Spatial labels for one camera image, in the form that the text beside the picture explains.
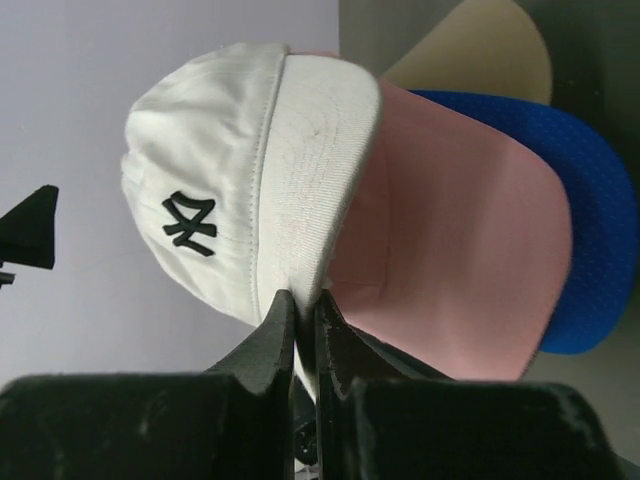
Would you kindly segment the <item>beige cap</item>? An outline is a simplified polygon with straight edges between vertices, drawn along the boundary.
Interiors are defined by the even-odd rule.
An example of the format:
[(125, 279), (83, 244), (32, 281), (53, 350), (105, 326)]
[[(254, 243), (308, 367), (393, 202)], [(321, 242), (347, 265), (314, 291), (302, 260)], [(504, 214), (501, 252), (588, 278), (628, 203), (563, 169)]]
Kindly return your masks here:
[(551, 103), (545, 40), (514, 1), (463, 1), (383, 74), (414, 90), (443, 90)]

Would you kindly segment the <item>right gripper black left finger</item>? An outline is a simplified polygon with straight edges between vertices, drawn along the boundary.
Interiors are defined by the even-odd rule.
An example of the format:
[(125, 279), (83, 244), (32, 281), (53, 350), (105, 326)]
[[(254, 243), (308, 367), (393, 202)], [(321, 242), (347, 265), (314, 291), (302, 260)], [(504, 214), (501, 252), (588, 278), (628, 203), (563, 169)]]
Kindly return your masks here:
[(5, 479), (290, 479), (295, 304), (202, 373), (31, 375), (1, 391)]

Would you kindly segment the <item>pink and white cap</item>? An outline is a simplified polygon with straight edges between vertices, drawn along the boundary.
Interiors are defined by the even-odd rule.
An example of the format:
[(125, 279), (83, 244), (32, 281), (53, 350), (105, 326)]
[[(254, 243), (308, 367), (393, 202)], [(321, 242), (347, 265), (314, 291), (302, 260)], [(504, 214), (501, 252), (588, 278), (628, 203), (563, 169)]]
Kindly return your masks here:
[(345, 318), (445, 375), (516, 380), (572, 247), (559, 177), (531, 150), (344, 60), (294, 54), (305, 145), (287, 210), (304, 309), (325, 280)]

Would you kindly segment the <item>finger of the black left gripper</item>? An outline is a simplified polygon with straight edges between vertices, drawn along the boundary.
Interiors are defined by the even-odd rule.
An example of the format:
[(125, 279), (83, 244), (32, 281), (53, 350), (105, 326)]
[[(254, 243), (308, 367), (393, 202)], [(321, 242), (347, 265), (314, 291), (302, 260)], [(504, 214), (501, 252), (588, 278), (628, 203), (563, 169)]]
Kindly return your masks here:
[(1, 218), (1, 262), (52, 270), (59, 188), (44, 185)]

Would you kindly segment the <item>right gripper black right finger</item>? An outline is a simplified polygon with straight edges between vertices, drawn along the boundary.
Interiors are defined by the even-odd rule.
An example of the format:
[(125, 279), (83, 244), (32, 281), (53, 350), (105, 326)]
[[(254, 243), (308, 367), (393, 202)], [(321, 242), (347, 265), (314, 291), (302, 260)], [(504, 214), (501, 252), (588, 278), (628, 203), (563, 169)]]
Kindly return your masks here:
[(314, 313), (325, 479), (620, 479), (592, 407), (554, 383), (401, 373), (344, 321)]

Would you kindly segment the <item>blue cap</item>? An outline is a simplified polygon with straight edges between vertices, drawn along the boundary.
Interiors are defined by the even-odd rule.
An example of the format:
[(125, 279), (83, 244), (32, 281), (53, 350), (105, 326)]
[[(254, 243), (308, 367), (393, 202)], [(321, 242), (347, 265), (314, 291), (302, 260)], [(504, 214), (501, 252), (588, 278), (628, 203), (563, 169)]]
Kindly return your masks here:
[(638, 206), (622, 160), (599, 133), (551, 106), (488, 94), (418, 94), (511, 136), (559, 176), (571, 210), (572, 265), (539, 349), (576, 355), (598, 346), (625, 312), (639, 257)]

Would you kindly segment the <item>white cap black logo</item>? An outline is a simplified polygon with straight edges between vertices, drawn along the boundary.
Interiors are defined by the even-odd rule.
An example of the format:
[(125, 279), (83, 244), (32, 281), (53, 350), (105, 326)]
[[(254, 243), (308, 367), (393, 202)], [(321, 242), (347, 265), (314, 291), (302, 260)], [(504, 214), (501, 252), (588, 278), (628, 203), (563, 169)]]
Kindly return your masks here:
[(333, 56), (237, 43), (130, 108), (122, 189), (155, 259), (222, 314), (261, 325), (274, 295), (312, 311), (382, 119), (379, 81)]

